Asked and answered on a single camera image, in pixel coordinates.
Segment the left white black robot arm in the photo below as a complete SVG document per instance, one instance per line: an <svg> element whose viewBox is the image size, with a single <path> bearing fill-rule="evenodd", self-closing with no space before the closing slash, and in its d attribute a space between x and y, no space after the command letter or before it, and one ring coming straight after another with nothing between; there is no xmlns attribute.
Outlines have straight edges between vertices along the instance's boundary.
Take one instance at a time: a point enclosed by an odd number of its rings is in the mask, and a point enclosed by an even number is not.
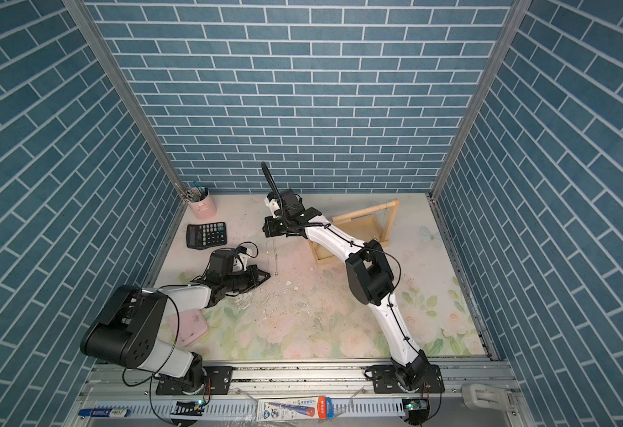
<svg viewBox="0 0 623 427"><path fill-rule="evenodd" d="M120 286L80 343L88 357L176 379L192 391L204 383L202 357L183 350L192 316L226 297L249 293L271 278L245 247L217 249L203 272L185 285L153 290Z"/></svg>

